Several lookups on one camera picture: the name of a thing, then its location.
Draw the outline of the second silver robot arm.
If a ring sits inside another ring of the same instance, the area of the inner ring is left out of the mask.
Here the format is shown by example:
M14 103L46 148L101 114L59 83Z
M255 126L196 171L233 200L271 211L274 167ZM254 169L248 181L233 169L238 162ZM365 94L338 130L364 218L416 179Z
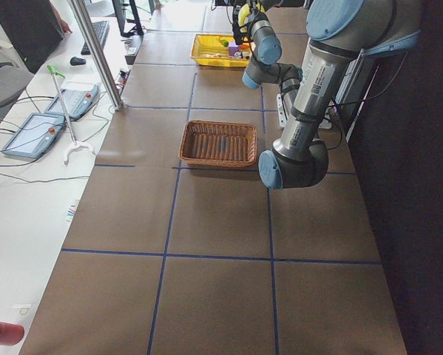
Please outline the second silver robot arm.
M287 123L258 169L269 189L309 187L328 170L328 150L318 136L330 101L348 65L359 55L389 56L412 48L418 39L422 1L314 1L306 30L308 47L301 67L282 64L280 40L266 15L278 1L247 1L233 11L254 52L243 83L280 88Z

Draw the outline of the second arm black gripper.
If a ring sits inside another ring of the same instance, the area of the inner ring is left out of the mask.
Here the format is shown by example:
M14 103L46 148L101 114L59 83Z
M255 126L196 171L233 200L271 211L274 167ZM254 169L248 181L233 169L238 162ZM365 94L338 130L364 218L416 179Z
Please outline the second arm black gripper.
M232 4L232 31L234 41L240 45L248 41L249 24L264 8L259 1L234 1Z

